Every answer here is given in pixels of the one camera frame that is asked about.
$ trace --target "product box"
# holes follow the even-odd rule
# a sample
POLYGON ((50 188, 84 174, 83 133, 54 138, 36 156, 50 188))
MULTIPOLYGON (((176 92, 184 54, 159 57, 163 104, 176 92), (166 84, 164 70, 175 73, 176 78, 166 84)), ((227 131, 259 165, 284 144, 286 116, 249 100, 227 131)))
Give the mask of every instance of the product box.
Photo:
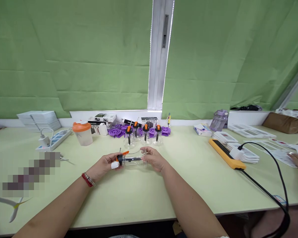
POLYGON ((157 117, 141 117, 141 122, 143 125, 147 122, 147 125, 149 128, 155 128, 155 126, 158 124, 158 118, 157 117))
POLYGON ((298 133, 298 118, 283 114, 270 112, 262 125, 287 134, 298 133))
POLYGON ((96 121, 88 121, 92 125, 92 136, 100 135, 106 136, 108 135, 108 130, 105 122, 96 122, 96 121))
POLYGON ((99 113, 95 116, 95 121, 97 122, 114 122, 115 119, 116 114, 99 113))

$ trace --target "window frame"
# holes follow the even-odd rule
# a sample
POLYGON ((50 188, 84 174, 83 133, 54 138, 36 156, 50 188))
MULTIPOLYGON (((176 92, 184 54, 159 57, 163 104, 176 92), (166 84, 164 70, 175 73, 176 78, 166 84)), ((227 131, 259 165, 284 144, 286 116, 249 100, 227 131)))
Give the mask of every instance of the window frame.
POLYGON ((174 0, 153 0, 150 38, 148 110, 162 110, 165 73, 170 45, 174 0), (165 15, 168 17, 165 48, 162 48, 165 15))

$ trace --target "light green desk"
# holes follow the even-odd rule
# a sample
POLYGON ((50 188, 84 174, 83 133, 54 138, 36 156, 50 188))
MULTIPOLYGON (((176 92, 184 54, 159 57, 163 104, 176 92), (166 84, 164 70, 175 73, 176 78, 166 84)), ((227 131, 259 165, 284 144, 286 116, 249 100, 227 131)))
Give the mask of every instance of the light green desk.
MULTIPOLYGON (((287 135, 268 128, 279 140, 298 143, 298 135, 287 135)), ((228 131, 240 143, 248 138, 228 131)), ((8 175, 18 174, 18 167, 28 167, 30 159, 38 159, 38 133, 24 128, 0 131, 0 182, 8 175)), ((123 137, 98 136, 87 147, 79 145, 75 135, 69 136, 55 151, 73 164, 61 162, 55 175, 45 176, 39 183, 40 196, 20 205, 16 219, 8 223, 12 207, 0 203, 0 235, 16 233, 27 221, 63 192, 82 172, 102 155, 123 149, 123 137)), ((208 137, 198 136, 193 127, 172 127, 172 134, 163 137, 164 145, 156 148, 178 173, 217 214, 240 213, 277 208, 277 205, 239 171, 231 169, 208 143, 208 137)), ((137 144, 130 152, 141 147, 137 144)), ((284 198, 281 181, 273 159, 247 145, 260 156, 260 162, 247 164, 247 173, 273 195, 284 198)), ((298 169, 279 163, 287 187, 289 203, 298 204, 298 169)), ((174 219, 175 214, 160 174, 151 167, 143 170, 126 167, 110 171, 91 191, 77 215, 73 228, 111 226, 174 219)))

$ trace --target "power strip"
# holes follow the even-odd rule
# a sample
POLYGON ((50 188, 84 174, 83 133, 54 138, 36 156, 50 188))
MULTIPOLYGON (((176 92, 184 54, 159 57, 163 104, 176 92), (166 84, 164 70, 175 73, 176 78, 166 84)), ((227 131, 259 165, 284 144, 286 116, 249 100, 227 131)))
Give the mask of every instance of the power strip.
MULTIPOLYGON (((53 151, 56 147, 58 147, 63 142, 63 140, 65 140, 71 133, 72 133, 72 130, 61 130, 57 132, 51 139, 51 143, 52 143, 51 151, 53 151)), ((35 150, 46 152, 46 151, 50 151, 50 147, 43 147, 40 145, 35 150)))
POLYGON ((232 169, 245 169, 246 165, 241 162, 240 160, 235 160, 233 157, 229 154, 230 151, 223 146, 222 143, 220 143, 216 139, 210 139, 208 143, 211 144, 211 146, 219 153, 219 155, 226 161, 226 163, 232 168, 232 169))

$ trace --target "purple water bottle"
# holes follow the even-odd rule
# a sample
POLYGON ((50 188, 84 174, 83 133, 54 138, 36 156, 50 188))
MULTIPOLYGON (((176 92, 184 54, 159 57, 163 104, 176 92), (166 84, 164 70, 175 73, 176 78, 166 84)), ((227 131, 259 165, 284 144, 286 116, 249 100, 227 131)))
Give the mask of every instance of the purple water bottle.
POLYGON ((227 121, 227 110, 221 109, 214 113, 211 126, 209 127, 212 131, 222 131, 225 122, 227 121))

